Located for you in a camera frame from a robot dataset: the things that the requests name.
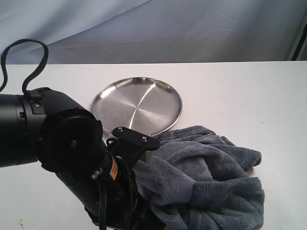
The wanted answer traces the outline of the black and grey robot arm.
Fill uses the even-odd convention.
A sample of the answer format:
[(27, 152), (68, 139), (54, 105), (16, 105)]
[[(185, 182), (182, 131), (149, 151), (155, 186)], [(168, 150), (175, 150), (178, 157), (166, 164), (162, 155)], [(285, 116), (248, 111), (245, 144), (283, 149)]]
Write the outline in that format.
[(133, 171), (159, 141), (123, 126), (112, 135), (103, 141), (102, 123), (62, 92), (39, 88), (0, 96), (1, 167), (39, 161), (101, 230), (164, 230)]

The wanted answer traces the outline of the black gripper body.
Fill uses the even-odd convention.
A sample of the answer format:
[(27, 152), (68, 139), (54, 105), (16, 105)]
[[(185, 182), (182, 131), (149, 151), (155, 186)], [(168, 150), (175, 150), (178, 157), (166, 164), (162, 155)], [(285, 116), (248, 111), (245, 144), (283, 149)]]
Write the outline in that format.
[(92, 222), (101, 230), (165, 230), (163, 223), (138, 191), (129, 163), (144, 149), (120, 139), (106, 141), (107, 153), (91, 175), (64, 172), (57, 177), (83, 204)]

